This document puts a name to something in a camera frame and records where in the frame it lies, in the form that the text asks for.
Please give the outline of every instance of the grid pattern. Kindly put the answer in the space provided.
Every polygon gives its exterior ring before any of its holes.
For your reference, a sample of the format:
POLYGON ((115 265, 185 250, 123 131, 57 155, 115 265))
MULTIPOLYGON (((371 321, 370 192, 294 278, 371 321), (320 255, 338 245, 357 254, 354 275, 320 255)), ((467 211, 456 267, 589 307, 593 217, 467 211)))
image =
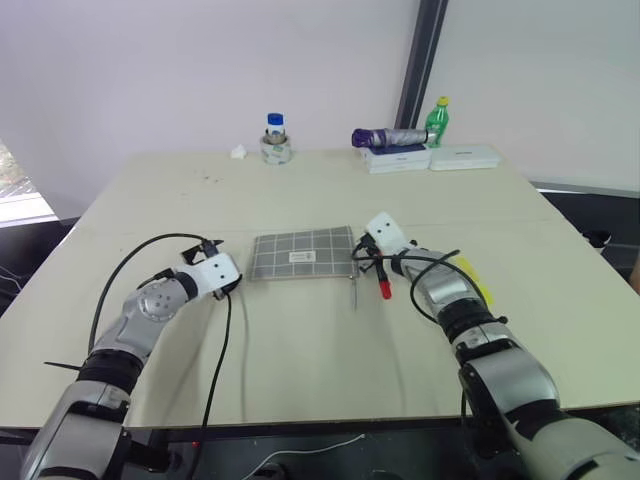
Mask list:
POLYGON ((262 235, 253 250, 252 280, 358 276, 351 260, 351 227, 262 235), (291 252, 315 252, 315 262, 289 261, 291 252))

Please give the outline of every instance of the white box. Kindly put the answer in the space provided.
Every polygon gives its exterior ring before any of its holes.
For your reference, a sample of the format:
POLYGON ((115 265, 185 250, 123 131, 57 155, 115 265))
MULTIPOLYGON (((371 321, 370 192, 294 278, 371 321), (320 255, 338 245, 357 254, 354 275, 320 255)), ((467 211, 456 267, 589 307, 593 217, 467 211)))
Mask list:
POLYGON ((502 157, 489 145, 453 145, 432 149, 431 170, 494 168, 502 157))
POLYGON ((424 170, 431 162, 431 149, 425 145, 361 148, 369 173, 424 170))

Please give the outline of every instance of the blue lid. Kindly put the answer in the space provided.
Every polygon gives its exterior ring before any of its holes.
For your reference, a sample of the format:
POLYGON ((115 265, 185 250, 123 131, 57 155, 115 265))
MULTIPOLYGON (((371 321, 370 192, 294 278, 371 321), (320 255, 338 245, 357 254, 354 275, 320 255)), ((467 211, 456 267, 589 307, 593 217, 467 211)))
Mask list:
POLYGON ((267 114, 267 123, 269 125, 284 125, 284 115, 281 113, 267 114))

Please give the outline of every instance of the table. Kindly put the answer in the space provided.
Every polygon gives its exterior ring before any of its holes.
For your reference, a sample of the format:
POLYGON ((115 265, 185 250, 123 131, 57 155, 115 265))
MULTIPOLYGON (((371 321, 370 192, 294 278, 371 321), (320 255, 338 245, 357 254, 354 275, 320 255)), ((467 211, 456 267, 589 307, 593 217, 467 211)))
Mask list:
MULTIPOLYGON (((225 240, 246 268, 264 233, 351 225, 389 212, 425 247, 462 249, 488 286, 492 311, 554 377, 564 407, 637 401, 640 300, 509 164, 491 170, 372 176, 355 151, 257 155, 149 154, 99 196, 0 319, 0 425, 43 424, 79 364, 102 286, 134 246, 160 233, 225 240)), ((101 329, 150 273, 180 262, 185 239, 148 247, 107 297, 101 329)), ((210 419, 217 425, 446 417, 459 414, 457 364, 408 283, 375 276, 245 281, 233 295, 230 347, 210 419)), ((130 427, 201 421, 220 351, 225 302, 187 305, 167 326, 133 394, 130 427)))

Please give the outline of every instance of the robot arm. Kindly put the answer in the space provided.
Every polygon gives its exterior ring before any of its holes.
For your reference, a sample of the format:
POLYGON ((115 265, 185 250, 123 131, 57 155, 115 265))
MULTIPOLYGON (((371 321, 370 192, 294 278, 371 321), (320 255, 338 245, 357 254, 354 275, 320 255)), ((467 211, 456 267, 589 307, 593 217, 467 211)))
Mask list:
POLYGON ((167 269, 129 295, 31 444, 21 478, 119 478, 131 443, 122 422, 163 328, 189 301, 221 299, 241 279, 233 259, 208 246, 208 258, 167 269))
MULTIPOLYGON (((382 213, 367 226, 394 272, 413 282, 440 252, 408 242, 382 213)), ((536 479, 640 478, 640 454, 605 429, 560 410, 545 368, 515 338, 506 318, 494 318, 458 272, 437 265, 417 283, 460 364, 464 394, 482 428, 508 439, 536 479)))

